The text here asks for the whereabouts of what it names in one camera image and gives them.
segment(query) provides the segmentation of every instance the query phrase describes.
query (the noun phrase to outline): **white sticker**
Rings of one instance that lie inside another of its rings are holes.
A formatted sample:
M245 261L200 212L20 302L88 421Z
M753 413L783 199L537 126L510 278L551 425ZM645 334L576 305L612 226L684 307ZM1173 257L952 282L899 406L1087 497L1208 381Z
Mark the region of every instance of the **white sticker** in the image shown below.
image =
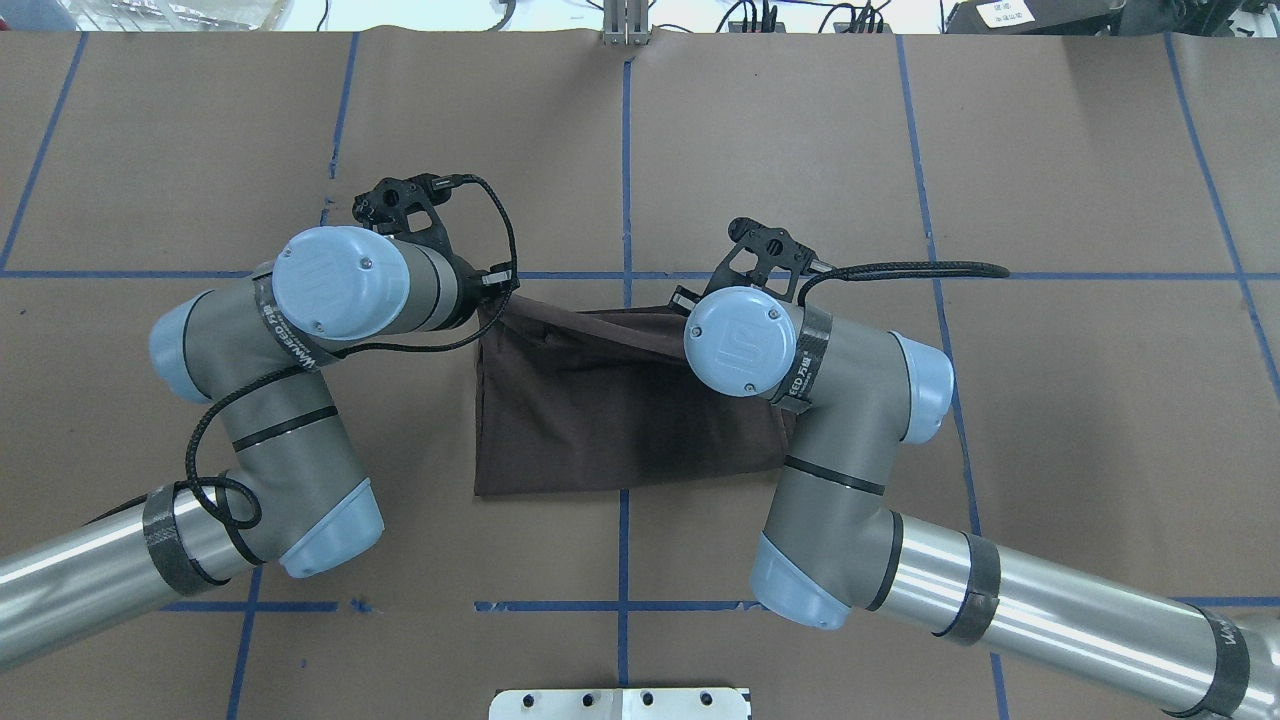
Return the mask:
M1036 17L1027 9L1027 3L1023 0L1000 0L998 3L978 5L978 14L982 15L982 22L992 28L1036 22Z

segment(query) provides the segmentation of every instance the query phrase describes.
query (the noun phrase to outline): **folded fabric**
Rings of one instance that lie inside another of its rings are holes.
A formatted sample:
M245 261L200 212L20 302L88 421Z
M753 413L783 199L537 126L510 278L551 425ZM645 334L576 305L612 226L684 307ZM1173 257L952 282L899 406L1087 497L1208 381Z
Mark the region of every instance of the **folded fabric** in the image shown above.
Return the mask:
M704 386L685 360L684 327L666 307L575 313L513 296L479 343L475 493L782 466L795 416Z

